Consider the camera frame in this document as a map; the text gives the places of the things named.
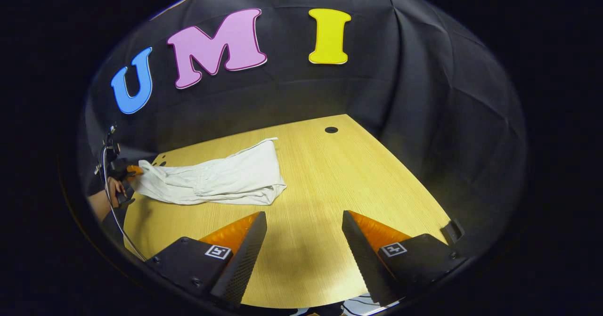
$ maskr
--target cable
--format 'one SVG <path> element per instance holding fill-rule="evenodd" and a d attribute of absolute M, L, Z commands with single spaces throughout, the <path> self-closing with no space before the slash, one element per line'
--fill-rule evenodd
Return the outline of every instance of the cable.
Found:
<path fill-rule="evenodd" d="M 358 302 L 358 303 L 362 303 L 362 304 L 366 304 L 366 305 L 377 305 L 378 307 L 380 307 L 380 305 L 379 305 L 379 304 L 375 304 L 375 303 L 366 303 L 366 302 L 363 302 L 363 301 L 360 301 L 360 300 L 355 300 L 355 299 L 349 299 L 348 301 L 356 301 L 356 302 Z"/>
<path fill-rule="evenodd" d="M 122 229 L 122 227 L 119 225 L 119 221 L 117 219 L 117 215 L 115 215 L 115 211 L 113 209 L 113 203 L 111 202 L 111 194 L 109 193 L 109 186 L 107 183 L 107 164 L 106 164 L 106 160 L 107 160 L 107 146 L 105 145 L 103 147 L 103 152 L 102 152 L 102 157 L 103 157 L 103 174 L 104 174 L 104 178 L 105 178 L 105 194 L 107 194 L 107 198 L 108 198 L 108 202 L 109 202 L 109 207 L 111 208 L 111 213 L 114 216 L 115 219 L 115 223 L 117 224 L 117 227 L 119 228 L 119 231 L 121 232 L 121 234 L 123 235 L 123 237 L 128 241 L 128 243 L 130 244 L 130 247 L 132 247 L 132 249 L 134 249 L 134 251 L 136 252 L 136 254 L 138 254 L 138 256 L 146 262 L 146 258 L 145 256 L 142 255 L 142 253 L 140 251 L 138 251 L 138 249 L 136 248 L 136 246 L 134 245 L 134 242 L 132 242 L 132 240 L 128 237 L 128 235 L 125 233 L 125 231 Z"/>
<path fill-rule="evenodd" d="M 341 305 L 341 307 L 343 307 L 345 310 L 347 310 L 347 312 L 349 312 L 350 314 L 353 314 L 354 316 L 363 316 L 363 315 L 358 315 L 358 314 L 351 312 L 345 305 Z"/>

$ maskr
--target blue letter u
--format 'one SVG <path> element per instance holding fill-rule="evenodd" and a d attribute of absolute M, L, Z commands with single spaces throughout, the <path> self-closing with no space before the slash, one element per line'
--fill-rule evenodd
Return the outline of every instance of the blue letter u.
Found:
<path fill-rule="evenodd" d="M 149 71 L 148 56 L 153 48 L 149 47 L 137 54 L 132 60 L 132 65 L 136 67 L 136 75 L 140 83 L 140 89 L 134 97 L 130 97 L 128 89 L 125 85 L 125 73 L 128 68 L 124 67 L 117 71 L 114 78 L 111 80 L 111 86 L 114 89 L 115 100 L 119 110 L 124 114 L 133 114 L 140 110 L 151 97 L 153 90 L 153 82 L 151 80 L 151 72 Z"/>

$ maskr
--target screw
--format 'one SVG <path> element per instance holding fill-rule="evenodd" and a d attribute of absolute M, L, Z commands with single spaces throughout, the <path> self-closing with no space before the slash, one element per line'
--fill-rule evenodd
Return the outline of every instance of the screw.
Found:
<path fill-rule="evenodd" d="M 196 278 L 196 277 L 191 277 L 190 278 L 190 283 L 192 283 L 194 286 L 196 286 L 197 288 L 199 288 L 199 286 L 201 286 L 201 280 Z"/>

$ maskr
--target wood grain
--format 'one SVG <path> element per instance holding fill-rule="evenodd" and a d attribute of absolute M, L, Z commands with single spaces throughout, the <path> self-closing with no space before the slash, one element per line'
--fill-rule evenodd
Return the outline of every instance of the wood grain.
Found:
<path fill-rule="evenodd" d="M 337 133 L 326 133 L 337 127 Z M 271 206 L 203 203 L 179 206 L 134 194 L 125 230 L 151 257 L 175 239 L 199 239 L 257 211 L 268 231 L 243 303 L 308 308 L 367 292 L 341 231 L 353 210 L 409 236 L 440 232 L 449 218 L 398 159 L 343 114 L 218 138 L 160 154 L 155 162 L 187 166 L 224 158 L 265 138 L 274 141 L 288 187 Z"/>

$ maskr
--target black cable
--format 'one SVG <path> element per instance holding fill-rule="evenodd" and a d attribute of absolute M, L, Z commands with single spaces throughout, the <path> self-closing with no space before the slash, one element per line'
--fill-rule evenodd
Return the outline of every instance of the black cable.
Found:
<path fill-rule="evenodd" d="M 363 302 L 363 301 L 360 301 L 360 300 L 349 299 L 348 301 L 356 301 L 358 303 L 362 303 L 362 304 L 366 304 L 366 305 L 377 305 L 378 307 L 380 307 L 378 304 L 375 304 L 375 303 L 366 303 L 366 302 Z"/>
<path fill-rule="evenodd" d="M 349 312 L 350 314 L 353 314 L 354 316 L 362 316 L 362 315 L 354 314 L 345 305 L 342 305 L 341 307 L 343 307 L 345 310 L 347 310 L 347 312 Z"/>

